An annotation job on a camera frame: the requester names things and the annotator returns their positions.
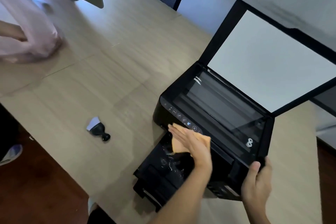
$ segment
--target dark wood floor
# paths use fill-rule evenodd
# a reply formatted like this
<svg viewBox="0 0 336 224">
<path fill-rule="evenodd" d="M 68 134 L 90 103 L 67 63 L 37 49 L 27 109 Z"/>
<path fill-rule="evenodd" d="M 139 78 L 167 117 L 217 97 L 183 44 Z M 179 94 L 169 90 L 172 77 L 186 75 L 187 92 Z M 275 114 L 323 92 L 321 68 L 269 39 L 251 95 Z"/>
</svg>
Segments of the dark wood floor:
<svg viewBox="0 0 336 224">
<path fill-rule="evenodd" d="M 23 153 L 0 167 L 1 224 L 85 224 L 88 195 L 29 134 Z M 318 143 L 323 224 L 336 223 L 336 154 Z"/>
</svg>

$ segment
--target printer lid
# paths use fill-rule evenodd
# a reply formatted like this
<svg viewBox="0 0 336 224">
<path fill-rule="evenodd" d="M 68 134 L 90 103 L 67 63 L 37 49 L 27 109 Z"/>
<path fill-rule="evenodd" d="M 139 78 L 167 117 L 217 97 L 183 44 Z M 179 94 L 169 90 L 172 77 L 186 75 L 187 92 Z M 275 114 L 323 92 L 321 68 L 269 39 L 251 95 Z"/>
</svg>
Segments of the printer lid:
<svg viewBox="0 0 336 224">
<path fill-rule="evenodd" d="M 199 59 L 278 116 L 336 85 L 336 53 L 237 0 Z"/>
</svg>

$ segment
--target printer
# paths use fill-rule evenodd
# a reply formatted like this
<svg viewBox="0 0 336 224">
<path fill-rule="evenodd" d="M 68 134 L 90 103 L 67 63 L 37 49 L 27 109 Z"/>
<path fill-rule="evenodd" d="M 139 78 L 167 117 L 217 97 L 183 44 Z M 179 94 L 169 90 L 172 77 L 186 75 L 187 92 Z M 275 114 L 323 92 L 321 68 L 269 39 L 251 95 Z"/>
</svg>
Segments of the printer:
<svg viewBox="0 0 336 224">
<path fill-rule="evenodd" d="M 211 137 L 207 188 L 241 200 L 249 165 L 264 164 L 275 118 L 336 85 L 335 52 L 237 0 L 209 45 L 159 97 L 154 122 L 177 123 Z M 158 211 L 194 167 L 172 153 L 167 132 L 134 172 L 134 190 Z"/>
</svg>

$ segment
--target table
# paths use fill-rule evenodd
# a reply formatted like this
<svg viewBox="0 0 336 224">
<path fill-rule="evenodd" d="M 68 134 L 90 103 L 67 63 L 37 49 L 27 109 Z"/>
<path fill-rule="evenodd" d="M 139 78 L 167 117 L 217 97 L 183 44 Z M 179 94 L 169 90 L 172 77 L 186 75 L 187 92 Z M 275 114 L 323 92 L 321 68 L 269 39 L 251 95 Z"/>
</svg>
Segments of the table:
<svg viewBox="0 0 336 224">
<path fill-rule="evenodd" d="M 132 175 L 163 134 L 159 95 L 202 54 L 211 36 L 159 0 L 39 4 L 66 43 L 49 60 L 0 63 L 0 102 L 118 223 L 146 223 L 154 207 Z M 10 16 L 0 9 L 0 19 Z M 99 116 L 112 139 L 93 138 Z M 321 223 L 315 117 L 310 102 L 275 120 L 271 223 Z M 248 223 L 241 202 L 204 198 L 200 223 Z"/>
</svg>

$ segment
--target microfiber cloth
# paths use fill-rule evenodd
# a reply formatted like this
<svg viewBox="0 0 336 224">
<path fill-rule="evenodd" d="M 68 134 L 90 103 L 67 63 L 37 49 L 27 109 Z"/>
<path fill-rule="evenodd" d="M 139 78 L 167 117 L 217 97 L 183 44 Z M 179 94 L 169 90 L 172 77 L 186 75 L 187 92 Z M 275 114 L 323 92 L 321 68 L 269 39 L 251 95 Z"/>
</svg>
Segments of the microfiber cloth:
<svg viewBox="0 0 336 224">
<path fill-rule="evenodd" d="M 184 127 L 178 125 L 178 124 L 175 124 L 173 123 L 173 127 L 178 129 L 181 133 L 183 133 L 184 135 L 186 134 L 184 132 Z M 209 136 L 204 136 L 200 133 L 197 133 L 195 131 L 193 131 L 195 137 L 197 140 L 201 141 L 210 151 L 210 141 L 211 141 L 211 137 Z M 173 152 L 174 153 L 180 153 L 180 152 L 189 152 L 189 150 L 187 148 L 185 148 L 183 146 L 183 144 L 177 140 L 174 136 L 173 136 L 173 139 L 171 140 L 171 145 L 172 145 L 172 148 L 173 148 Z"/>
</svg>

